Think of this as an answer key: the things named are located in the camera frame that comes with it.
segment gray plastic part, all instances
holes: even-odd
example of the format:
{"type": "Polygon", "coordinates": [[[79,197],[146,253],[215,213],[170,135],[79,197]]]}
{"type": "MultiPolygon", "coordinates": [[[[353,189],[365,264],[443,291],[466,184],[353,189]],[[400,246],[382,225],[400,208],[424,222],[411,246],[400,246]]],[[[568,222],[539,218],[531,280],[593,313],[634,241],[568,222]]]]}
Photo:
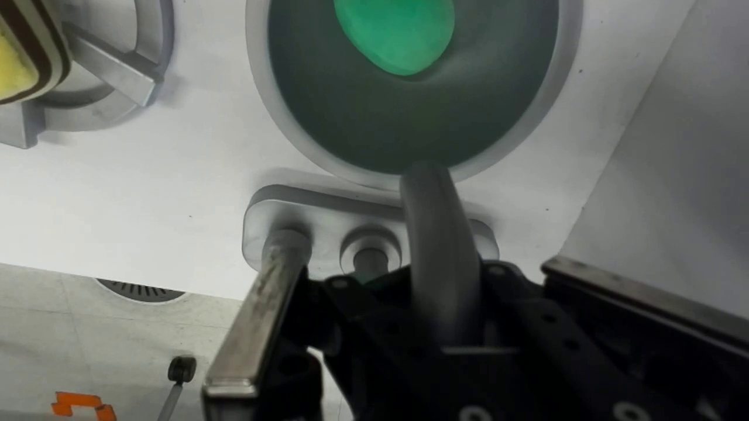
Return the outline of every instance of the gray plastic part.
{"type": "Polygon", "coordinates": [[[450,172],[417,163],[402,177],[411,303],[443,346],[481,341],[481,256],[450,172]]]}
{"type": "Polygon", "coordinates": [[[66,23],[73,59],[101,80],[86,91],[50,91],[30,104],[0,107],[0,144],[32,148],[43,131],[95,131],[148,107],[174,53],[174,0],[134,0],[138,42],[118,51],[66,23]]]}

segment green light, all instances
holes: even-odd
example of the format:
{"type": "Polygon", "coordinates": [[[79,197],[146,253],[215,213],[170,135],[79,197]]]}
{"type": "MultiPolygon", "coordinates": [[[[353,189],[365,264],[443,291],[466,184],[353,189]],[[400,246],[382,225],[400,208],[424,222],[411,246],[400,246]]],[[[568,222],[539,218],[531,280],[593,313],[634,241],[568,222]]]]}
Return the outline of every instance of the green light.
{"type": "Polygon", "coordinates": [[[451,0],[334,0],[334,13],[358,51],[393,76],[433,66],[454,34],[451,0]]]}

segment screw hole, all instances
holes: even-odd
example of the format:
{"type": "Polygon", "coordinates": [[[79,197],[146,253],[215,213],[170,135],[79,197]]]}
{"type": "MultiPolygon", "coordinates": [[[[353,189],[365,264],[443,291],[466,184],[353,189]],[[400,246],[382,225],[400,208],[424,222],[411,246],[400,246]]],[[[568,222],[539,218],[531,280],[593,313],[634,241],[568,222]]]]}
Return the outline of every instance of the screw hole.
{"type": "Polygon", "coordinates": [[[576,339],[564,339],[562,344],[564,344],[564,349],[568,349],[568,351],[579,351],[579,349],[580,349],[580,344],[579,344],[576,339]]]}
{"type": "Polygon", "coordinates": [[[399,335],[402,332],[399,324],[387,324],[385,328],[387,328],[387,332],[393,335],[393,336],[399,336],[399,335]]]}
{"type": "Polygon", "coordinates": [[[409,346],[406,353],[414,361],[422,361],[425,355],[422,346],[409,346]]]}

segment metal rod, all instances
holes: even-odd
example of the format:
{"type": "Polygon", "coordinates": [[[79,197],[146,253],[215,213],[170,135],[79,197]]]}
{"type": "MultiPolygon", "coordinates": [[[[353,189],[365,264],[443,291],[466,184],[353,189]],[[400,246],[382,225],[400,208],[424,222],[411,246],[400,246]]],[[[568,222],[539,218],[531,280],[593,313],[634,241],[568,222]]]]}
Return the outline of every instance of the metal rod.
{"type": "Polygon", "coordinates": [[[420,163],[402,176],[411,299],[443,346],[481,341],[481,256],[450,172],[420,163]]]}
{"type": "Polygon", "coordinates": [[[179,408],[180,394],[182,394],[182,383],[174,383],[174,388],[168,390],[168,397],[159,411],[159,421],[170,421],[170,415],[179,408]]]}
{"type": "Polygon", "coordinates": [[[255,380],[268,366],[270,344],[278,335],[308,253],[308,236],[290,230],[272,232],[264,246],[263,271],[209,370],[207,396],[257,397],[255,380]]]}

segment machine part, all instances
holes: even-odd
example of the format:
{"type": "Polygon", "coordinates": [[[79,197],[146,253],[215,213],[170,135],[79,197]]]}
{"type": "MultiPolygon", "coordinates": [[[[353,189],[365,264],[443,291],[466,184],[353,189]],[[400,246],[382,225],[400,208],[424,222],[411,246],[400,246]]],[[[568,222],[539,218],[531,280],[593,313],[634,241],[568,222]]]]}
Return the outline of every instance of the machine part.
{"type": "Polygon", "coordinates": [[[580,296],[598,298],[602,303],[613,303],[610,298],[619,298],[615,303],[631,311],[640,308],[648,313],[669,313],[671,318],[681,321],[681,331],[688,335],[704,336],[704,341],[708,335],[722,336],[722,346],[736,344],[725,351],[744,353],[749,361],[749,326],[738,315],[681,299],[646,283],[637,283],[562,256],[548,260],[543,271],[548,275],[548,291],[553,296],[557,293],[557,286],[564,286],[564,291],[579,291],[580,296]]]}
{"type": "MultiPolygon", "coordinates": [[[[392,260],[389,256],[389,264],[411,262],[409,250],[402,248],[407,243],[406,213],[392,203],[356,202],[284,184],[263,187],[243,215],[241,243],[246,262],[257,271],[263,269],[263,246],[275,230],[304,230],[308,235],[313,241],[308,260],[312,279],[353,269],[353,264],[341,264],[341,250],[346,250],[346,241],[353,232],[392,235],[393,248],[400,250],[400,260],[392,260]]],[[[498,248],[495,232],[477,221],[470,221],[470,232],[481,256],[485,260],[497,260],[498,248]]]]}
{"type": "Polygon", "coordinates": [[[450,172],[417,163],[402,177],[411,304],[443,346],[483,335],[483,262],[450,172]]]}
{"type": "Polygon", "coordinates": [[[174,53],[174,0],[135,0],[138,42],[134,51],[115,51],[95,36],[69,23],[73,59],[104,80],[101,90],[50,91],[32,100],[32,117],[0,107],[0,144],[32,148],[40,131],[95,131],[148,107],[174,53]]]}
{"type": "Polygon", "coordinates": [[[163,291],[163,287],[120,283],[108,279],[99,279],[99,283],[111,293],[134,303],[174,303],[186,296],[182,291],[163,291]]]}
{"type": "Polygon", "coordinates": [[[294,286],[308,262],[312,241],[303,232],[276,230],[268,236],[257,275],[212,367],[204,394],[210,397],[257,397],[255,381],[270,366],[294,286]]]}
{"type": "Polygon", "coordinates": [[[174,381],[168,397],[159,411],[159,421],[170,421],[174,409],[182,396],[182,383],[190,383],[196,370],[195,355],[176,355],[168,362],[167,380],[174,381]]]}
{"type": "Polygon", "coordinates": [[[395,174],[406,174],[411,158],[440,154],[436,161],[464,180],[520,145],[557,100],[583,22],[580,0],[462,0],[454,2],[457,34],[440,64],[402,80],[352,46],[332,6],[250,0],[252,80],[284,135],[312,161],[393,191],[395,174]]]}
{"type": "Polygon", "coordinates": [[[341,269],[344,275],[352,275],[352,271],[374,275],[370,269],[362,269],[362,264],[370,269],[382,266],[385,269],[382,275],[395,271],[400,266],[399,238],[382,230],[353,232],[341,246],[341,269]]]}

